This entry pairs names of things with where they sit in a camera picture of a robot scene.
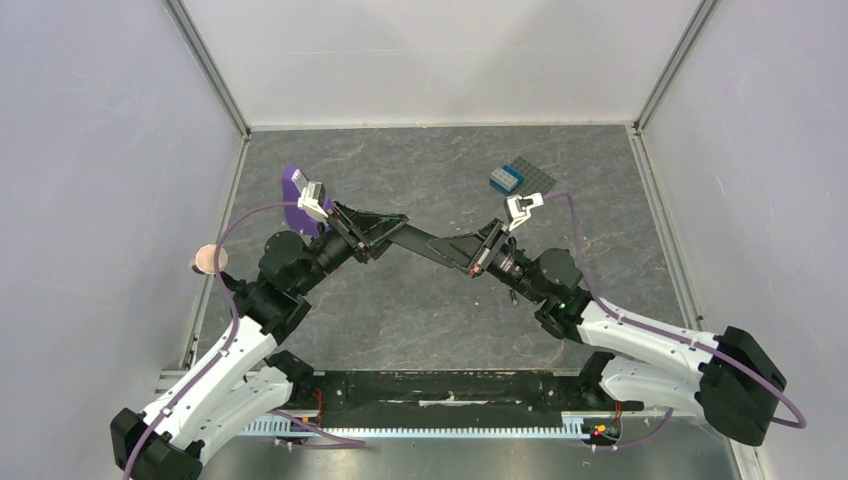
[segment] purple plastic piece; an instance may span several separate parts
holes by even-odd
[[[297,208],[297,199],[300,198],[300,190],[298,190],[297,185],[295,185],[293,178],[298,170],[300,170],[301,175],[303,175],[303,181],[308,182],[309,179],[306,177],[306,174],[303,173],[303,170],[294,165],[286,166],[283,170],[283,176],[280,181],[283,187],[283,202],[294,202],[294,205],[286,205],[283,207],[283,212],[286,216],[286,224],[295,232],[309,235],[310,237],[317,237],[318,222],[307,215],[306,212]],[[324,210],[329,211],[332,205],[333,202],[329,197],[324,198],[324,205],[322,205]]]

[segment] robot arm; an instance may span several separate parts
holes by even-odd
[[[367,263],[392,244],[472,278],[488,272],[541,305],[535,317],[554,337],[609,348],[635,359],[596,352],[580,374],[585,395],[600,398],[605,405],[641,402],[693,412],[728,437],[762,444],[777,400],[731,366],[694,348],[698,342],[722,351],[782,391],[785,379],[753,338],[732,327],[721,336],[672,327],[602,300],[618,318],[609,315],[579,286],[582,273],[567,250],[551,248],[531,260],[510,235],[530,217],[532,208],[544,203],[541,195],[508,198],[504,205],[508,224],[494,219],[477,232],[446,238],[409,225],[405,215],[361,212],[338,202],[325,210],[320,185],[304,188],[301,200],[299,205],[312,218],[326,223],[317,237],[307,244],[295,232],[274,234],[266,242],[260,273],[253,282],[222,273],[241,316],[236,340],[225,351],[225,333],[173,389],[141,413],[124,409],[113,420],[115,460],[124,469],[148,428],[145,420],[164,414],[132,467],[134,478],[196,478],[202,465],[232,436],[289,401],[299,376],[285,368],[286,359],[279,354],[269,358],[268,366],[250,381],[242,381],[245,373],[297,328],[310,309],[304,297],[311,289],[348,259]],[[619,320],[624,317],[652,331]],[[656,332],[673,332],[689,343]],[[218,354],[221,358],[210,364]],[[186,386],[190,386],[188,393],[167,408]]]

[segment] black bracket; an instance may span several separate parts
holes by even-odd
[[[748,332],[727,327],[716,337],[718,350],[757,372],[781,392],[786,378]],[[759,383],[717,357],[701,364],[701,391],[695,399],[704,407],[704,417],[723,435],[746,445],[763,444],[777,410],[778,400]]]
[[[353,258],[360,263],[378,259],[391,246],[387,240],[409,222],[402,214],[381,214],[354,210],[333,202],[327,223],[353,248]]]
[[[566,300],[548,298],[542,307],[536,310],[535,317],[542,328],[554,338],[567,338],[572,342],[583,343],[577,326],[583,323],[582,313],[592,301],[589,292],[580,287],[574,289],[574,294]]]
[[[496,218],[476,232],[433,238],[427,246],[450,259],[459,270],[476,277],[486,271],[507,238],[509,234],[503,230],[503,222]]]
[[[303,404],[309,401],[312,390],[308,385],[315,374],[312,366],[288,350],[271,355],[265,359],[265,363],[285,373],[286,378],[294,385],[289,403]]]
[[[121,470],[127,465],[141,435],[147,429],[144,417],[127,408],[121,410],[109,425],[115,464]],[[195,480],[200,476],[202,441],[192,442],[185,451],[168,443],[168,434],[152,432],[142,446],[131,472],[135,480]]]
[[[239,313],[262,325],[262,333],[274,335],[278,345],[294,332],[312,308],[302,296],[280,291],[267,280],[236,290],[235,302]]]

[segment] red wire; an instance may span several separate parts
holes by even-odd
[[[615,416],[612,419],[612,423],[618,428],[621,427],[621,414],[622,413],[623,412],[622,412],[622,409],[621,409],[621,402],[615,402]]]
[[[314,392],[312,392],[312,396],[318,399],[318,415],[315,416],[315,420],[318,422],[318,425],[321,425],[321,413],[324,410],[324,393],[321,392],[320,388],[316,388]]]

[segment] purple object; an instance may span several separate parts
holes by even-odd
[[[318,222],[307,215],[306,212],[297,208],[297,199],[300,198],[300,190],[306,187],[308,181],[309,179],[306,178],[303,170],[294,165],[288,165],[283,170],[283,176],[280,179],[283,188],[283,202],[293,202],[293,204],[286,205],[283,208],[283,212],[286,216],[286,224],[291,230],[303,235],[309,235],[310,237],[317,237]],[[326,197],[322,207],[324,207],[324,210],[329,211],[332,205],[333,202],[329,197]]]

